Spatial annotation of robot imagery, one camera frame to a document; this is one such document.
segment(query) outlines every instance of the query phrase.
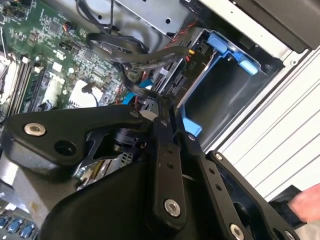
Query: green circuit board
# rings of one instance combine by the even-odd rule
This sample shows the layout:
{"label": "green circuit board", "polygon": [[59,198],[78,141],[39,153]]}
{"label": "green circuit board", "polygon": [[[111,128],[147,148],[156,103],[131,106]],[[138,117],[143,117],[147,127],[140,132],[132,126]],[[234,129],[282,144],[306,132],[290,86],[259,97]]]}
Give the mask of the green circuit board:
{"label": "green circuit board", "polygon": [[[8,7],[13,9],[9,2],[2,3],[2,9]],[[114,102],[121,85],[120,74],[86,47],[84,29],[72,23],[75,28],[67,33],[64,24],[69,21],[40,0],[33,0],[30,7],[17,2],[14,9],[24,15],[4,18],[8,48],[17,58],[25,56],[36,66],[29,77],[20,112],[35,111],[30,109],[32,98],[37,98],[36,105],[48,102],[50,108],[86,107],[73,94],[78,81],[94,85],[99,106]],[[42,83],[36,97],[33,90],[38,78]],[[133,74],[133,78],[139,78],[138,74]]]}

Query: black cable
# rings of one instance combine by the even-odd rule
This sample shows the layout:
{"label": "black cable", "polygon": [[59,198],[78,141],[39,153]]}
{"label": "black cable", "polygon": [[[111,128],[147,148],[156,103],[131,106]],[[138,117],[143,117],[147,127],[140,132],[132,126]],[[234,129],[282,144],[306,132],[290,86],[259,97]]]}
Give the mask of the black cable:
{"label": "black cable", "polygon": [[126,51],[127,53],[141,53],[146,54],[147,51],[143,50],[140,46],[137,46],[136,44],[132,44],[126,41],[119,40],[119,37],[112,36],[110,34],[105,35],[101,33],[89,33],[86,36],[86,44],[89,46],[92,44],[92,41],[96,41],[99,43],[105,43],[106,45],[110,47],[104,47],[105,51],[107,51],[109,54],[113,52],[113,48],[119,48],[123,51]]}
{"label": "black cable", "polygon": [[94,100],[95,100],[96,106],[97,106],[97,107],[99,107],[99,102],[98,102],[97,97],[94,95],[94,93],[93,93],[93,92],[91,92],[90,94],[94,97]]}
{"label": "black cable", "polygon": [[127,54],[120,51],[111,53],[111,60],[116,63],[146,63],[155,61],[164,57],[180,57],[185,58],[188,55],[189,49],[184,46],[172,46],[149,54]]}
{"label": "black cable", "polygon": [[138,39],[135,39],[134,37],[132,36],[125,36],[125,35],[120,35],[118,33],[119,29],[115,26],[113,26],[113,7],[112,7],[112,26],[110,26],[110,24],[102,24],[100,23],[89,11],[89,9],[87,8],[87,5],[83,2],[83,0],[75,0],[76,4],[75,4],[75,8],[76,8],[76,11],[78,12],[78,14],[83,17],[87,22],[91,23],[91,24],[94,24],[98,27],[98,29],[106,36],[109,36],[109,37],[114,37],[114,38],[118,38],[117,40],[123,40],[125,42],[128,42],[128,43],[131,43],[131,44],[135,44],[137,46],[139,46],[141,49],[143,49],[144,51],[149,51],[149,48],[146,47],[144,45],[143,42],[141,42],[140,40]]}
{"label": "black cable", "polygon": [[114,5],[115,5],[115,0],[111,0],[109,34],[111,34],[112,27],[114,25]]}
{"label": "black cable", "polygon": [[157,98],[162,97],[161,94],[152,91],[152,90],[148,90],[146,88],[142,88],[140,86],[138,86],[137,84],[135,84],[133,81],[131,81],[127,75],[125,74],[125,69],[124,67],[117,62],[113,63],[113,66],[119,71],[119,73],[121,74],[121,81],[123,83],[123,85],[132,93],[134,93],[137,96],[140,97],[146,97],[148,99],[151,99],[153,101],[157,100]]}
{"label": "black cable", "polygon": [[[112,55],[113,49],[110,46],[106,45],[101,47],[98,44],[94,43],[92,40],[90,40],[90,37],[86,39],[86,44],[91,51],[93,51],[95,54],[99,55],[100,57],[105,59],[112,59],[111,55]],[[169,56],[159,58],[146,63],[124,63],[123,65],[132,71],[152,70],[152,69],[157,69],[157,68],[167,66],[175,61],[178,61],[180,58],[181,58],[180,56],[169,55]]]}
{"label": "black cable", "polygon": [[[131,52],[131,54],[127,54],[124,52],[120,52],[112,49],[108,46],[101,46],[98,43],[106,43],[109,46],[114,47],[118,44],[123,50],[127,52]],[[141,63],[155,64],[154,68],[160,67],[161,64],[159,62],[164,62],[163,64],[170,64],[172,62],[177,61],[179,58],[185,58],[188,55],[189,49],[184,46],[172,46],[160,51],[156,51],[153,53],[148,53],[141,51],[137,46],[127,43],[127,42],[119,42],[117,38],[113,36],[103,35],[100,33],[89,33],[86,38],[87,46],[94,51],[96,54],[101,57],[111,59],[113,62],[122,63],[122,64],[135,64],[137,63],[137,68],[143,69]]]}
{"label": "black cable", "polygon": [[92,14],[90,14],[92,17],[88,17],[88,15],[85,13],[84,9],[87,9],[86,4],[83,2],[83,0],[75,0],[75,9],[77,11],[77,13],[87,22],[94,24],[96,26],[101,26],[101,27],[109,27],[109,24],[105,24],[105,23],[100,23],[96,18],[94,18],[92,16]]}

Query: blue port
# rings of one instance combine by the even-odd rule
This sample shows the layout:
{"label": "blue port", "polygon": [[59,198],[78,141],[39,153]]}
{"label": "blue port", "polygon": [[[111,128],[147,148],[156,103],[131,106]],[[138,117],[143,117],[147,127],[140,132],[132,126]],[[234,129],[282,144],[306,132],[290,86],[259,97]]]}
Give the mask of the blue port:
{"label": "blue port", "polygon": [[3,229],[8,223],[7,217],[0,217],[0,229]]}
{"label": "blue port", "polygon": [[22,228],[22,230],[20,232],[20,237],[23,239],[30,238],[35,227],[36,226],[33,223],[26,225],[24,228]]}
{"label": "blue port", "polygon": [[7,227],[7,231],[9,234],[15,234],[19,228],[21,227],[23,221],[21,218],[16,218],[13,220]]}

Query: black mounting arm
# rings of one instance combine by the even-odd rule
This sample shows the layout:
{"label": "black mounting arm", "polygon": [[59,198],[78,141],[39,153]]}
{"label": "black mounting arm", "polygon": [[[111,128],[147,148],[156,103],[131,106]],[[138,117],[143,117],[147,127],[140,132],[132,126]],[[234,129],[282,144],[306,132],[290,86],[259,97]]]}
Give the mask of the black mounting arm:
{"label": "black mounting arm", "polygon": [[[204,155],[169,100],[156,102],[154,117],[117,105],[7,120],[0,168],[16,166],[10,184],[39,240],[299,239],[222,154]],[[130,165],[75,191],[79,166],[122,152]]]}

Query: white chip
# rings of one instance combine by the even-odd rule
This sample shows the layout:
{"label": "white chip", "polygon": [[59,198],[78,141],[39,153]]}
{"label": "white chip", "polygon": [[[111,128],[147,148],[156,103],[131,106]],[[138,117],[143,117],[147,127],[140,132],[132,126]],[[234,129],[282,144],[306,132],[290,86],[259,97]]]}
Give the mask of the white chip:
{"label": "white chip", "polygon": [[52,69],[57,71],[58,73],[61,73],[62,65],[57,62],[54,62],[52,65]]}
{"label": "white chip", "polygon": [[70,68],[68,69],[68,72],[69,72],[70,74],[74,74],[74,73],[75,73],[75,69],[74,69],[73,67],[70,67]]}
{"label": "white chip", "polygon": [[22,62],[23,62],[24,64],[28,64],[28,63],[30,62],[30,59],[24,56],[24,57],[22,58]]}

